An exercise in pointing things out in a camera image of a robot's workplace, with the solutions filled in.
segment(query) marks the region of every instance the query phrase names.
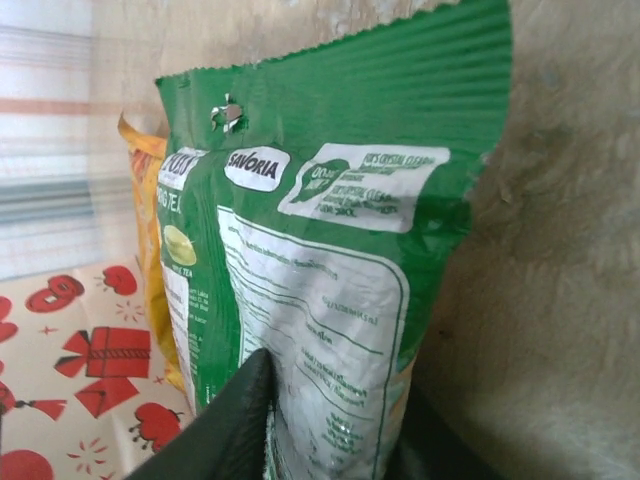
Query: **red gift box pattern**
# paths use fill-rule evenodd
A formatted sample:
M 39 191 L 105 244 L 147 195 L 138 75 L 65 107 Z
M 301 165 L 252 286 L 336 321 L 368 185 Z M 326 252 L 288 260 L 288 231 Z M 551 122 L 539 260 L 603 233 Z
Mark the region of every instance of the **red gift box pattern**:
M 130 296 L 138 290 L 135 275 L 129 268 L 122 265 L 110 266 L 102 270 L 102 276 L 94 278 L 100 281 L 96 287 L 102 287 L 104 292 Z M 45 288 L 42 286 L 41 283 L 37 287 L 39 290 L 31 294 L 24 302 L 24 306 L 31 313 L 50 314 L 64 310 L 74 300 L 85 294 L 85 286 L 70 275 L 50 277 L 46 280 Z M 11 340 L 19 333 L 18 325 L 11 322 L 9 317 L 13 306 L 11 300 L 0 296 L 0 343 Z M 34 331 L 37 329 L 38 332 L 47 336 L 49 333 L 60 330 L 48 326 L 41 330 L 41 327 L 42 325 L 36 323 L 31 329 Z M 68 338 L 62 349 L 69 354 L 61 356 L 56 361 L 54 368 L 59 373 L 69 378 L 75 378 L 82 372 L 86 377 L 95 380 L 91 380 L 93 383 L 85 386 L 73 396 L 96 419 L 140 394 L 130 379 L 149 378 L 152 340 L 148 330 L 109 326 L 99 326 L 93 330 L 78 330 Z M 0 361 L 0 374 L 2 374 L 3 367 L 4 365 Z M 11 386 L 21 390 L 19 385 Z M 30 407 L 28 410 L 39 410 L 52 420 L 57 421 L 68 403 L 67 400 L 17 400 L 16 397 L 22 397 L 18 395 L 19 393 L 16 392 L 14 395 L 9 386 L 0 381 L 0 429 L 5 415 L 11 414 L 13 418 L 13 413 L 24 407 Z M 179 434 L 181 430 L 180 415 L 182 413 L 176 413 L 174 410 L 155 402 L 142 403 L 134 413 L 136 423 L 129 429 L 129 432 L 134 434 L 132 436 L 133 442 L 141 450 L 151 450 L 154 453 L 159 451 Z M 93 446 L 98 440 L 99 438 L 96 438 L 87 445 Z M 68 459 L 75 459 L 78 463 L 74 467 L 75 471 L 89 476 L 98 475 L 98 478 L 104 480 L 112 479 L 114 475 L 117 476 L 117 470 L 106 463 L 108 458 L 88 457 L 88 450 L 85 451 L 84 448 L 85 443 L 80 441 L 80 451 L 67 453 Z M 102 455 L 107 447 L 99 447 L 96 452 L 100 452 Z M 41 453 L 23 449 L 12 450 L 2 452 L 0 456 L 0 479 L 4 480 L 5 477 L 7 480 L 23 478 L 53 480 L 54 468 Z
M 86 366 L 87 377 L 101 379 L 75 394 L 95 418 L 138 394 L 129 377 L 149 378 L 148 330 L 96 327 L 91 337 L 79 330 L 63 348 L 77 355 L 61 357 L 55 365 L 58 372 L 75 377 Z

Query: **plastic packaging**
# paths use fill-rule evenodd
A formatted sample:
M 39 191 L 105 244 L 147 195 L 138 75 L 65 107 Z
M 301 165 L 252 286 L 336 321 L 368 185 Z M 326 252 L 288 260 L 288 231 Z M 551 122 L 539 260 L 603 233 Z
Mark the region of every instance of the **plastic packaging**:
M 127 141 L 131 183 L 136 207 L 139 261 L 144 279 L 145 313 L 156 341 L 167 359 L 166 378 L 184 391 L 171 318 L 162 281 L 160 239 L 158 237 L 156 189 L 158 170 L 162 166 L 167 140 L 143 135 L 131 127 L 124 117 L 118 132 Z
M 187 393 L 202 409 L 269 349 L 268 478 L 383 477 L 510 67 L 507 0 L 466 0 L 157 81 L 171 127 L 163 273 Z

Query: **gift wrap paper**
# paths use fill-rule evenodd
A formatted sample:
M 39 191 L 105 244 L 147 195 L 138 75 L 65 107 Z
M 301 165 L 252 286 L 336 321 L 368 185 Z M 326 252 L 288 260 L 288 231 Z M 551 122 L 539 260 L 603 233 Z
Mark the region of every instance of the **gift wrap paper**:
M 119 480 L 191 420 L 135 257 L 0 283 L 2 480 Z

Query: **textured wall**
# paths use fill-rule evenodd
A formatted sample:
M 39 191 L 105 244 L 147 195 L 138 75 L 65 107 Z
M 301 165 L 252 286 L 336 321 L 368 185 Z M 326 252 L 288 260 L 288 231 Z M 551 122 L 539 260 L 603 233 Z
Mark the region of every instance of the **textured wall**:
M 92 135 L 118 141 L 104 112 L 123 102 L 161 126 L 160 74 L 283 55 L 427 3 L 95 2 Z M 416 375 L 512 478 L 640 478 L 640 4 L 512 4 L 508 126 Z

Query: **yellow snack bag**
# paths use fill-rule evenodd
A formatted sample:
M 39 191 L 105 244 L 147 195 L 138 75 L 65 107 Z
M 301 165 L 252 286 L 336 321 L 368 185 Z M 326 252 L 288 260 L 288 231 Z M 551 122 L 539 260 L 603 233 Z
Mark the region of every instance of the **yellow snack bag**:
M 118 122 L 118 132 L 127 141 L 129 147 L 147 319 L 160 350 L 167 359 L 167 381 L 184 391 L 184 381 L 180 373 L 178 354 L 171 330 L 169 306 L 162 280 L 161 245 L 156 216 L 158 170 L 164 160 L 167 140 L 137 132 L 123 116 L 120 116 Z

